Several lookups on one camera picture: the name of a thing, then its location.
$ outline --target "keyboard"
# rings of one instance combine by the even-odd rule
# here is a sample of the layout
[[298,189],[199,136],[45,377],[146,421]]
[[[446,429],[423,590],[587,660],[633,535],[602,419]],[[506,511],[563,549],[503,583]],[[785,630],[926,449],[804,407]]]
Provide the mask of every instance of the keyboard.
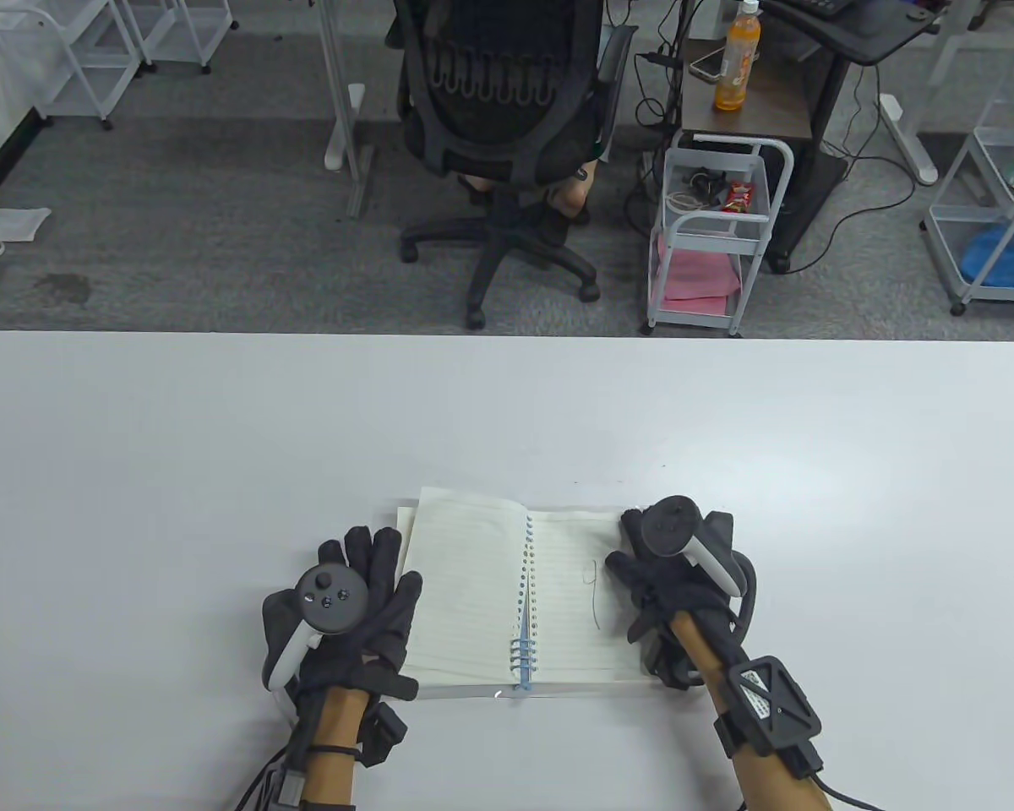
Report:
[[[767,5],[773,5],[778,0],[770,0]],[[800,11],[805,11],[812,16],[819,17],[821,19],[829,19],[832,16],[839,14],[850,7],[858,3],[859,0],[780,0],[783,5],[790,5],[792,8],[799,8]]]

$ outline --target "notebook page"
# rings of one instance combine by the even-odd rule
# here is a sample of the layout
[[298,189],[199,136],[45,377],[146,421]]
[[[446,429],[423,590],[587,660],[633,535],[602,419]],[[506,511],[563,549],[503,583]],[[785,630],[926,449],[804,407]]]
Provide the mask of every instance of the notebook page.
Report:
[[448,683],[514,682],[525,515],[504,499],[421,491],[406,569],[421,572],[425,584],[408,666],[446,673]]
[[[399,507],[394,526],[397,528],[400,535],[403,536],[403,547],[399,552],[397,570],[394,572],[394,580],[402,578],[403,573],[409,571],[406,565],[406,556],[410,548],[410,534],[414,532],[414,519],[416,517],[418,517],[418,509],[416,507]],[[406,664],[403,665],[403,674],[418,680],[421,683],[423,691],[425,691],[425,687],[455,687],[459,681],[468,680],[465,679],[465,676],[461,676],[457,672],[437,671],[437,669],[433,668],[418,667],[410,659],[407,659]]]
[[638,611],[604,568],[630,545],[618,513],[530,513],[534,525],[537,683],[649,681],[627,628]]

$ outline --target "plastic bottle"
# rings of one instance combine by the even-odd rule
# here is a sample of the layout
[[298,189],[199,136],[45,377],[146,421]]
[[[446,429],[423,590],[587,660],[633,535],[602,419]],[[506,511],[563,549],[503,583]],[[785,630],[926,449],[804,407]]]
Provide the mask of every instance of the plastic bottle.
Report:
[[762,33],[758,0],[740,0],[739,13],[724,42],[721,77],[717,81],[717,92],[713,94],[713,105],[719,110],[732,112],[743,106],[747,97],[747,78],[754,62],[754,49],[758,47],[758,35]]

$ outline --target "pink cloth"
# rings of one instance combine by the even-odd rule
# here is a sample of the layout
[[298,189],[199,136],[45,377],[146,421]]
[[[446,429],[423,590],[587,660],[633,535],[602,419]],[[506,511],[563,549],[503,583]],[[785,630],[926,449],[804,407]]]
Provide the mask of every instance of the pink cloth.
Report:
[[[657,250],[665,260],[665,240],[657,235]],[[739,290],[739,278],[732,270],[732,260],[724,253],[703,250],[674,250],[668,264],[665,280],[665,303],[697,300],[697,298],[724,298]],[[689,312],[701,312],[692,309]]]
[[728,296],[713,296],[709,298],[682,298],[680,301],[669,301],[661,304],[661,309],[669,312],[690,312],[696,316],[726,316],[728,314]]

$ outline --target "floor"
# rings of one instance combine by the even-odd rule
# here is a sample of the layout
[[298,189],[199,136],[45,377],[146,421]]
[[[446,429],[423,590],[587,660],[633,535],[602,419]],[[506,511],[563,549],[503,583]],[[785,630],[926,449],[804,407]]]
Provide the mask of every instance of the floor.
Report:
[[[317,41],[240,31],[222,44],[210,77],[166,65],[135,82],[114,132],[65,119],[39,136],[0,205],[54,213],[37,242],[0,260],[0,328],[461,333],[475,251],[430,246],[403,266],[395,240],[403,224],[464,213],[464,195],[404,151],[392,120],[399,56],[360,35],[347,47],[353,76],[368,81],[362,132],[378,147],[363,219],[345,216],[348,177],[322,169],[328,104]],[[883,89],[902,89],[926,58],[924,48],[909,48],[886,59]],[[962,52],[929,129],[969,127],[1005,58],[998,49]],[[854,70],[831,140],[855,110],[855,78]],[[643,81],[657,88],[656,73]],[[869,107],[874,83],[869,73],[861,89]],[[628,84],[627,109],[637,97]],[[850,145],[859,147],[874,117],[867,108],[856,119]],[[630,124],[630,114],[622,118]],[[487,333],[637,335],[646,244],[622,216],[637,157],[636,132],[623,133],[600,167],[592,223],[570,240],[599,268],[600,301],[583,305],[565,274],[511,259],[485,304]],[[896,157],[882,129],[865,153]],[[893,167],[856,166],[793,267],[819,253],[840,217],[909,189]],[[898,209],[848,221],[826,257],[802,274],[760,278],[743,335],[1014,341],[1014,306],[948,314],[917,228],[932,194],[921,189]]]

